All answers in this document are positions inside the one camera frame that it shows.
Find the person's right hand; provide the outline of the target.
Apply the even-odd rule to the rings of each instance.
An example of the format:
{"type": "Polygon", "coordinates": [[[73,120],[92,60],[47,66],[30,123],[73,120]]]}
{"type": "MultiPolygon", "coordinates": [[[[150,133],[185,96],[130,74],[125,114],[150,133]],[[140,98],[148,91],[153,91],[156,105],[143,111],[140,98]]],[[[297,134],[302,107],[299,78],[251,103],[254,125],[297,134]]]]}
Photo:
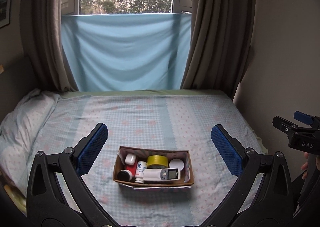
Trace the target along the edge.
{"type": "MultiPolygon", "coordinates": [[[[307,152],[304,152],[304,158],[307,159],[308,161],[305,162],[302,166],[301,166],[301,170],[303,170],[303,175],[302,175],[302,179],[306,180],[307,176],[308,176],[308,166],[309,166],[309,162],[310,162],[310,158],[309,158],[309,154],[307,152]]],[[[318,170],[320,170],[320,156],[317,156],[315,158],[315,163],[316,163],[316,167],[318,170]]]]}

